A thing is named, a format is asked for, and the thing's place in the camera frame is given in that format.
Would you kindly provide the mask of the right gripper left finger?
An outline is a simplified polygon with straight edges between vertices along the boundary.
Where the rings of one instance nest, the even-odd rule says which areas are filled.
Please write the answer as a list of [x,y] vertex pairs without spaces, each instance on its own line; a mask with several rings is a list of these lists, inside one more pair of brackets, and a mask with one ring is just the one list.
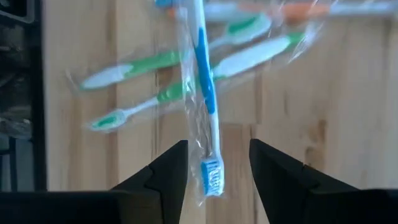
[[187,171],[181,140],[110,190],[3,192],[1,223],[179,223]]

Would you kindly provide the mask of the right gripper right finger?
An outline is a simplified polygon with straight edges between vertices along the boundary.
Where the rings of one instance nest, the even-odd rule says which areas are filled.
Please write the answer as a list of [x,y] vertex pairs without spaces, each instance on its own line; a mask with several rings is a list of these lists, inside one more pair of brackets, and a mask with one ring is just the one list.
[[252,139],[249,160],[270,223],[397,224],[397,190],[360,190]]

